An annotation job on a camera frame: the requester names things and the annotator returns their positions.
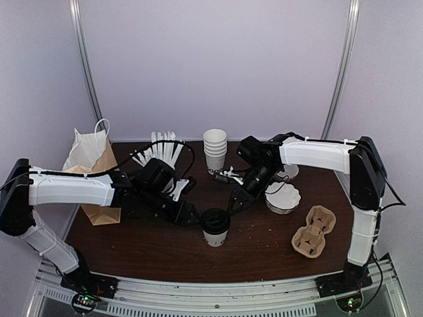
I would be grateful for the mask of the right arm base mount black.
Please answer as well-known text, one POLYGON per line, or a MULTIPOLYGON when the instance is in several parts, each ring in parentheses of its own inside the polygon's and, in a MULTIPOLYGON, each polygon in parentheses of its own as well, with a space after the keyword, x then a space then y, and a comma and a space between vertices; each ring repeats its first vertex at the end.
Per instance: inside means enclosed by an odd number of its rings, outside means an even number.
POLYGON ((362 287, 372 285, 373 281, 369 275, 367 264, 358 266, 350 262, 344 262, 341 272, 317 277, 315 283, 319 296, 325 298, 358 291, 362 287))

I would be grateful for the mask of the brown paper takeout bag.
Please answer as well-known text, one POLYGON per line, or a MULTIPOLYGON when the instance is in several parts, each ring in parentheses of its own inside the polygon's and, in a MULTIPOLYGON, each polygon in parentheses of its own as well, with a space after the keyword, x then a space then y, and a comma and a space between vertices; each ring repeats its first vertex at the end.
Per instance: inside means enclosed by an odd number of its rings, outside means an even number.
MULTIPOLYGON (((93 174, 104 172, 116 166, 116 158, 108 138, 109 131, 110 122, 106 118, 96 123, 92 133, 79 133, 75 129, 75 140, 62 170, 68 173, 93 174)), ((102 207, 99 205, 99 203, 104 202, 104 194, 106 193, 104 181, 107 179, 106 176, 102 176, 96 180, 94 178, 85 180, 89 185, 85 192, 100 195, 100 199, 90 199, 81 206, 94 226, 114 225, 120 223, 121 220, 121 209, 119 207, 102 207)))

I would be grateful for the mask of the single white paper cup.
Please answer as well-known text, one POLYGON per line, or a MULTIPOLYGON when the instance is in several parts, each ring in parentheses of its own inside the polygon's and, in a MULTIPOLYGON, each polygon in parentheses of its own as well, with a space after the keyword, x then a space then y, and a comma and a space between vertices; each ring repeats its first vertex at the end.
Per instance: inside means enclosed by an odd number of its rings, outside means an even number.
POLYGON ((204 234, 204 240, 206 241, 207 245, 216 248, 224 244, 228 229, 225 231, 219 231, 218 233, 208 232, 206 230, 203 230, 202 232, 204 234))

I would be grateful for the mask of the black lid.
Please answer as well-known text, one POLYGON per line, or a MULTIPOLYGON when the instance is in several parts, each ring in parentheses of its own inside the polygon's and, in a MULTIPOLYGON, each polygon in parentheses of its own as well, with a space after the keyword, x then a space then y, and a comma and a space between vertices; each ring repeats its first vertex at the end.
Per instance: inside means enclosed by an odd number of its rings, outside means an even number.
POLYGON ((208 234, 221 234, 229 230, 231 226, 231 218, 223 209, 207 209, 201 215, 201 226, 202 230, 208 234))

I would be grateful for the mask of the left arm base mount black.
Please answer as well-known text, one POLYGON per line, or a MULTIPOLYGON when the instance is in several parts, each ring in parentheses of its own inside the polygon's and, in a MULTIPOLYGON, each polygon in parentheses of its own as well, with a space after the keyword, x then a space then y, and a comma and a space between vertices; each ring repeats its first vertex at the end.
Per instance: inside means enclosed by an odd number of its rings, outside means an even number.
POLYGON ((115 277, 91 273, 88 265, 80 260, 76 270, 70 273, 57 272, 61 276, 61 286, 94 298, 113 299, 118 286, 115 277))

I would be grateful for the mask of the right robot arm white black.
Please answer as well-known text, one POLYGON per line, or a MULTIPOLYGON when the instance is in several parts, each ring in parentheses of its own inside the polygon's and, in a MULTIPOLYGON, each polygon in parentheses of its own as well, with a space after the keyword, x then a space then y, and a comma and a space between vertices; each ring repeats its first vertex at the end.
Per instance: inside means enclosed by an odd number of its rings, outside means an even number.
POLYGON ((345 270, 339 277, 343 291, 353 291, 364 281, 364 267, 377 239, 379 214, 387 172, 370 137, 357 141, 314 140, 289 132, 268 141, 244 138, 237 154, 249 165, 241 184, 231 192, 227 212, 249 208, 287 165, 310 166, 342 172, 350 177, 350 203, 354 222, 345 270))

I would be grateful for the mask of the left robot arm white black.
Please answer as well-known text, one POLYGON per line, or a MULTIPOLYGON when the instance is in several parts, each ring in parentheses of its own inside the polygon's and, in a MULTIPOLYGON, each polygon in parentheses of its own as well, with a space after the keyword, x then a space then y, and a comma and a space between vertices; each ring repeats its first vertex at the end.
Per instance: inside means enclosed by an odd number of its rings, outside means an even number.
POLYGON ((94 174, 43 170, 21 158, 1 187, 1 232, 25 240, 69 275, 69 282, 80 293, 89 293, 95 279, 83 255, 60 240, 34 207, 79 204, 142 209, 170 224, 187 227, 200 222, 194 205, 181 198, 195 185, 195 178, 177 179, 175 171, 156 158, 129 173, 111 168, 94 174))

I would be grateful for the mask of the stack of white paper cups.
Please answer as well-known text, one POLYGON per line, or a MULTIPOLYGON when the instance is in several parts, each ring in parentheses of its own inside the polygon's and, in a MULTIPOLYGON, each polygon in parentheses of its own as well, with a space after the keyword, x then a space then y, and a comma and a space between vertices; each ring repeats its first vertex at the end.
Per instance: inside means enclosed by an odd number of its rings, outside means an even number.
POLYGON ((204 153, 209 174, 222 171, 227 153, 227 134, 222 129, 209 129, 203 134, 204 153))

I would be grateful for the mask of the brown cardboard cup carrier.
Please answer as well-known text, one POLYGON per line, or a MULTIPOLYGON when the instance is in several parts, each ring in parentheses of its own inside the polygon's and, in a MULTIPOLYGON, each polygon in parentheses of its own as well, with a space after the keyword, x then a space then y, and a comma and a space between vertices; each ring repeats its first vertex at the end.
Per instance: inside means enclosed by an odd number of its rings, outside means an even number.
POLYGON ((306 216, 306 225, 300 227, 291 239, 293 249, 306 258, 318 258, 326 245, 325 235, 333 231, 335 214, 322 205, 312 206, 306 216))

